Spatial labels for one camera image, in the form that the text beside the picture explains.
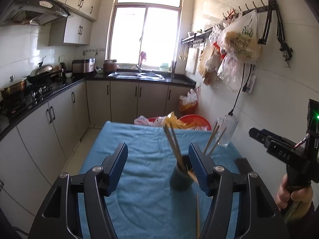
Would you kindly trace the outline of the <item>right hand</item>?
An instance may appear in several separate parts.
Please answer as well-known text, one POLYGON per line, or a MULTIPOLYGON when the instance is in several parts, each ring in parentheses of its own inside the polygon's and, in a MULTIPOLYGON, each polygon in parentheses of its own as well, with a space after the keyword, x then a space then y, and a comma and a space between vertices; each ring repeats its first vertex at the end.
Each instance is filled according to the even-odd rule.
POLYGON ((275 197, 275 202, 279 210, 285 209, 288 206, 288 201, 292 200, 298 202, 299 206, 292 213, 291 220, 297 220, 303 218, 311 207, 313 190, 312 186, 296 190, 292 193, 288 192, 286 186, 288 182, 288 175, 285 174, 282 178, 279 190, 275 197))

